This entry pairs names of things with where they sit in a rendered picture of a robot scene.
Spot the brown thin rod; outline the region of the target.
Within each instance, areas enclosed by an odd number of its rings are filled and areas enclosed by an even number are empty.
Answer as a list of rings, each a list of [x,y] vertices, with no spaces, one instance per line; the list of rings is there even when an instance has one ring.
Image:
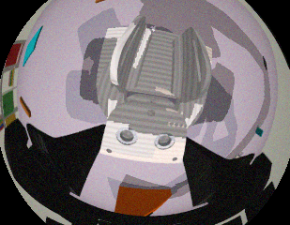
[[[27,116],[31,117],[31,110],[28,110],[27,104],[24,104],[23,98],[21,97],[20,97],[20,102],[21,102],[21,105],[23,106],[25,113],[27,113]]]

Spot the small teal cube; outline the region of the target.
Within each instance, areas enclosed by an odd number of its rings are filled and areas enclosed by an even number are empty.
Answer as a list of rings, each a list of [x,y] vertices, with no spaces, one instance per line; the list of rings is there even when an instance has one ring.
[[[257,130],[256,130],[256,134],[257,134],[258,136],[262,136],[262,134],[264,134],[264,131],[262,131],[261,128],[258,127]]]

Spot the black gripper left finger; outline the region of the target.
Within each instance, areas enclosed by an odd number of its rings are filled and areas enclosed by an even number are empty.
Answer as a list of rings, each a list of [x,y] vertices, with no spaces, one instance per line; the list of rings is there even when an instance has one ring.
[[[32,145],[34,143],[37,150],[50,159],[70,192],[77,196],[81,195],[85,180],[95,164],[93,161],[99,154],[105,128],[106,124],[100,124],[98,127],[54,138],[27,123]]]

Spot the teal flat square plate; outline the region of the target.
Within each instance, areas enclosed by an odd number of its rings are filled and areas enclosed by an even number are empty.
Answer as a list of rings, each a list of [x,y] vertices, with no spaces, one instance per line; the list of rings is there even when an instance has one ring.
[[[25,56],[24,56],[22,67],[24,67],[25,63],[27,63],[28,57],[31,56],[31,53],[36,48],[36,42],[38,41],[39,33],[40,33],[40,30],[42,30],[42,27],[39,28],[39,30],[36,32],[35,36],[32,38],[31,42],[29,42],[29,44],[27,45],[28,48],[26,49],[27,52],[25,52]]]

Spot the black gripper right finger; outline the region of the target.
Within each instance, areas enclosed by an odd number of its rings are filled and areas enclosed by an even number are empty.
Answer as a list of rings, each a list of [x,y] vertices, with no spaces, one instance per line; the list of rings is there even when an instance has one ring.
[[[209,196],[219,191],[238,169],[250,164],[253,157],[254,154],[248,154],[228,160],[186,136],[182,162],[189,181],[192,206],[208,203]]]

